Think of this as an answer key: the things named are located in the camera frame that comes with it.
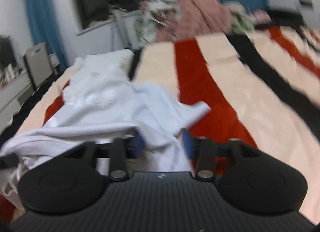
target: wall outlet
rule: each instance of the wall outlet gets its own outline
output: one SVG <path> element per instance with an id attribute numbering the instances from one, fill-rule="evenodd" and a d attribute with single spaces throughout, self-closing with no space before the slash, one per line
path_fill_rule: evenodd
<path id="1" fill-rule="evenodd" d="M 312 0 L 298 0 L 301 8 L 303 9 L 311 9 L 314 11 Z"/>
<path id="2" fill-rule="evenodd" d="M 49 57 L 50 57 L 51 65 L 52 65 L 53 67 L 55 67 L 55 66 L 57 66 L 57 65 L 60 64 L 60 61 L 59 61 L 59 59 L 58 59 L 58 56 L 57 56 L 55 53 L 54 53 L 54 54 L 50 54 Z"/>

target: chair backrest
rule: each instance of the chair backrest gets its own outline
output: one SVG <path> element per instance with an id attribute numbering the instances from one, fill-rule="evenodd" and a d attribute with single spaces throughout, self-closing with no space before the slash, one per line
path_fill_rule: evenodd
<path id="1" fill-rule="evenodd" d="M 34 90 L 36 90 L 42 82 L 53 74 L 51 62 L 44 42 L 27 49 L 23 56 L 23 60 L 26 64 Z"/>

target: pink blanket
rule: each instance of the pink blanket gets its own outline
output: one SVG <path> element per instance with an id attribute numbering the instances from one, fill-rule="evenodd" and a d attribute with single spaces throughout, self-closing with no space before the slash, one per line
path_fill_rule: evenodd
<path id="1" fill-rule="evenodd" d="M 176 41 L 197 35 L 224 32 L 231 29 L 229 9 L 219 0 L 178 0 L 181 17 L 166 19 L 167 27 L 157 31 L 156 41 Z"/>

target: white cloth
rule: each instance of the white cloth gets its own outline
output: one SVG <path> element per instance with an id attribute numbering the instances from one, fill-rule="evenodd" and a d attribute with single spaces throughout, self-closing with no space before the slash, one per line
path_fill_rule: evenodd
<path id="1" fill-rule="evenodd" d="M 76 58 L 74 74 L 70 78 L 70 85 L 63 92 L 64 100 L 70 100 L 81 92 L 87 83 L 90 83 L 97 74 L 104 74 L 107 67 L 114 65 L 129 72 L 134 53 L 129 49 L 121 49 L 106 54 L 87 55 L 85 58 Z"/>
<path id="2" fill-rule="evenodd" d="M 175 135 L 207 114 L 210 110 L 207 104 L 183 105 L 162 86 L 149 82 L 134 86 L 116 65 L 109 65 L 99 73 L 97 67 L 101 68 L 99 64 L 87 67 L 86 62 L 79 66 L 63 92 L 65 105 L 43 128 L 23 133 L 2 147 L 0 156 L 16 153 L 21 159 L 18 168 L 7 171 L 1 180 L 2 193 L 16 206 L 20 206 L 17 184 L 26 171 L 84 141 L 108 143 L 130 134 L 132 128 L 146 142 L 144 155 L 130 164 L 132 168 L 190 170 Z M 79 73 L 87 81 L 82 89 Z"/>

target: pile of clothes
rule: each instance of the pile of clothes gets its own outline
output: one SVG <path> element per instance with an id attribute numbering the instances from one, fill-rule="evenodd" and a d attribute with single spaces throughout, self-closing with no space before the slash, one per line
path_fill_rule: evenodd
<path id="1" fill-rule="evenodd" d="M 135 24 L 140 43 L 176 41 L 231 29 L 231 14 L 219 0 L 146 0 Z"/>

